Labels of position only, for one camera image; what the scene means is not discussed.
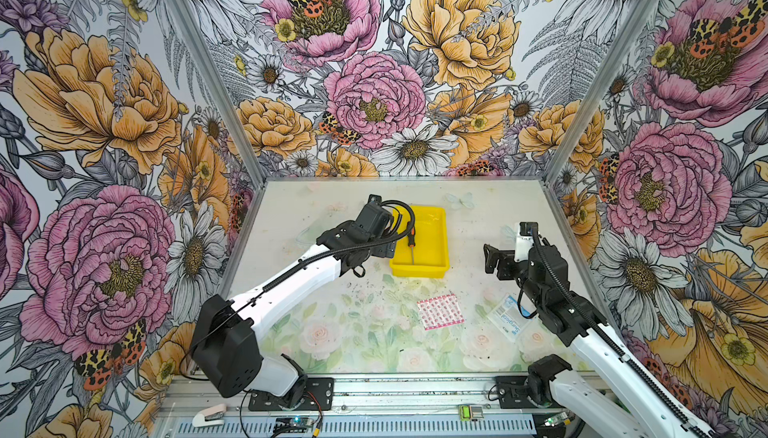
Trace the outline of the orange black handled screwdriver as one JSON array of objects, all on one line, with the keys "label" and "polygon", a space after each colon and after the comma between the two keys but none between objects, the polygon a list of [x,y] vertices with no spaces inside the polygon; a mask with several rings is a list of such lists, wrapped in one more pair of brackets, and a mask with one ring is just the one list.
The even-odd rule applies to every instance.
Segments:
[{"label": "orange black handled screwdriver", "polygon": [[410,253],[410,263],[412,265],[415,264],[415,248],[416,248],[416,225],[414,221],[411,221],[408,224],[408,236],[407,236],[407,246]]}]

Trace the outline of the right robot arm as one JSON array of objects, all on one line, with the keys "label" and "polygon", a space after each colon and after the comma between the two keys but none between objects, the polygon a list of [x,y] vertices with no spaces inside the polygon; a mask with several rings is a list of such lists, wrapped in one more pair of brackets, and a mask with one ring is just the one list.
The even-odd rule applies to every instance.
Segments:
[{"label": "right robot arm", "polygon": [[537,223],[520,223],[514,249],[486,244],[483,253],[486,273],[514,281],[533,303],[535,318],[613,393],[602,394],[550,354],[528,369],[526,396],[532,403],[559,405],[603,437],[718,436],[641,364],[588,299],[571,290],[567,261],[540,236]]}]

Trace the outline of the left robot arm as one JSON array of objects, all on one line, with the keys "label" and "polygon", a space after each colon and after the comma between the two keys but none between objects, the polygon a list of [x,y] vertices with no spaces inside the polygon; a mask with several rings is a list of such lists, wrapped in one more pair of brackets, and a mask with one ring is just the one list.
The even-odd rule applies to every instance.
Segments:
[{"label": "left robot arm", "polygon": [[307,373],[286,355],[267,356],[261,340],[305,298],[347,272],[365,274],[371,257],[391,258],[414,228],[413,209],[378,195],[354,220],[324,231],[294,263],[230,298],[216,294],[200,309],[187,358],[224,398],[266,393],[293,409],[309,395]]}]

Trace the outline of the yellow plastic bin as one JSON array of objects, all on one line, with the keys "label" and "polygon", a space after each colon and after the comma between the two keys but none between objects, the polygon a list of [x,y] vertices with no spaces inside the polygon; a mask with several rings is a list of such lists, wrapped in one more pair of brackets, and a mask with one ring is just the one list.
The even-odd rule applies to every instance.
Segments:
[{"label": "yellow plastic bin", "polygon": [[412,206],[415,216],[414,245],[400,240],[390,260],[398,278],[442,279],[450,269],[446,211],[439,207]]}]

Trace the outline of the white blue plastic packet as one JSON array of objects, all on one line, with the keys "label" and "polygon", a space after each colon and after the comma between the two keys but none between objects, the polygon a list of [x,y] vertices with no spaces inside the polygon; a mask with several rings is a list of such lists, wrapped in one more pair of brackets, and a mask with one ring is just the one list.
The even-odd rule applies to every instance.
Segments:
[{"label": "white blue plastic packet", "polygon": [[510,342],[514,343],[527,326],[525,309],[518,307],[515,297],[507,295],[487,315],[487,320]]}]

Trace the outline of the clear glass bowl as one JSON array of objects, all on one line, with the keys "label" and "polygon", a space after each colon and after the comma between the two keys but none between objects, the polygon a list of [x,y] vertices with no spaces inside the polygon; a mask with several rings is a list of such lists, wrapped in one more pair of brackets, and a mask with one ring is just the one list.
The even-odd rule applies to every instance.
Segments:
[{"label": "clear glass bowl", "polygon": [[314,245],[324,232],[336,226],[337,222],[332,216],[323,216],[307,225],[296,237],[296,242],[302,246],[309,247]]}]

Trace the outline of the pink patterned sticker sheet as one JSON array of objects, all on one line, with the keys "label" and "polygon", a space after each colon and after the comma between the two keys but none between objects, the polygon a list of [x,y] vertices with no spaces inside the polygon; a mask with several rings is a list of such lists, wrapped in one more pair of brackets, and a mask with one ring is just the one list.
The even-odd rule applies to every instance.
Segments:
[{"label": "pink patterned sticker sheet", "polygon": [[426,331],[437,330],[465,322],[455,294],[445,294],[417,303],[418,315]]}]

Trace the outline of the small green display module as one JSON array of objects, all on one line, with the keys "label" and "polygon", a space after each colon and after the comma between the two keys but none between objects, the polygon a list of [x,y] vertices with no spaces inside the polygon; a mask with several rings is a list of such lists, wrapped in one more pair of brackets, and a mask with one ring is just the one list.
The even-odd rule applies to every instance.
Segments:
[{"label": "small green display module", "polygon": [[484,418],[483,407],[480,405],[460,405],[459,419],[462,422],[477,422]]}]

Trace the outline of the green circuit board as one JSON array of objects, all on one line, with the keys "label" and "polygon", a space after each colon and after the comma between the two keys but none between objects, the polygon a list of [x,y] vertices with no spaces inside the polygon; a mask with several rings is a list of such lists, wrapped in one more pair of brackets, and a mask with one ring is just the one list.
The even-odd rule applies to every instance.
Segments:
[{"label": "green circuit board", "polygon": [[302,416],[277,418],[272,430],[272,435],[277,436],[283,433],[305,433],[313,431],[316,428],[317,422],[318,419]]}]

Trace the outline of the white pink stapler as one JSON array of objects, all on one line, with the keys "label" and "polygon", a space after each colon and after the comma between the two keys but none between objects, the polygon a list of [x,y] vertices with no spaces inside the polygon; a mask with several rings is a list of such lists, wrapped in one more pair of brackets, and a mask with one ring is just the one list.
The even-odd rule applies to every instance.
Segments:
[{"label": "white pink stapler", "polygon": [[192,426],[194,428],[209,428],[221,426],[225,423],[225,415],[227,413],[227,406],[225,404],[217,404],[209,408],[205,408],[198,413],[192,419]]}]

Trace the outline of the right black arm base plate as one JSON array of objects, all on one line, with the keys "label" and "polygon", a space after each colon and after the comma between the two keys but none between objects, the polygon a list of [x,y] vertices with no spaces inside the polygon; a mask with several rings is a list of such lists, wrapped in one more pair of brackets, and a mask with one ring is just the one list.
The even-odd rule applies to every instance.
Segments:
[{"label": "right black arm base plate", "polygon": [[502,409],[562,408],[549,385],[550,382],[536,376],[497,376],[493,391]]}]

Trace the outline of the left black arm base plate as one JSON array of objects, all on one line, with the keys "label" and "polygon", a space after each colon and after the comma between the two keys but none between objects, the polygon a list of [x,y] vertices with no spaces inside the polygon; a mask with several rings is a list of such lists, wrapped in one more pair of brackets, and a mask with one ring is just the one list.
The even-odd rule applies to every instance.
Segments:
[{"label": "left black arm base plate", "polygon": [[301,378],[289,392],[277,397],[267,392],[252,392],[247,408],[251,412],[330,411],[335,380],[309,376]]}]

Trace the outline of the aluminium front rail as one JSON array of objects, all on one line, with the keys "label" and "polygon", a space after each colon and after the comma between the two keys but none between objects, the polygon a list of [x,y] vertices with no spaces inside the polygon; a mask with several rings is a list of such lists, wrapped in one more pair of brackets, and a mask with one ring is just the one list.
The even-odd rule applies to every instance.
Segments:
[{"label": "aluminium front rail", "polygon": [[[330,411],[251,412],[251,393],[223,398],[208,382],[182,380],[170,388],[155,421],[155,437],[271,437],[277,418],[318,419],[323,437],[593,437],[595,431],[565,409],[502,409],[493,391],[497,376],[518,372],[326,374],[335,391]],[[225,404],[225,423],[194,428],[199,411]],[[480,405],[484,418],[459,419],[460,405]],[[286,433],[310,437],[313,431]]]}]

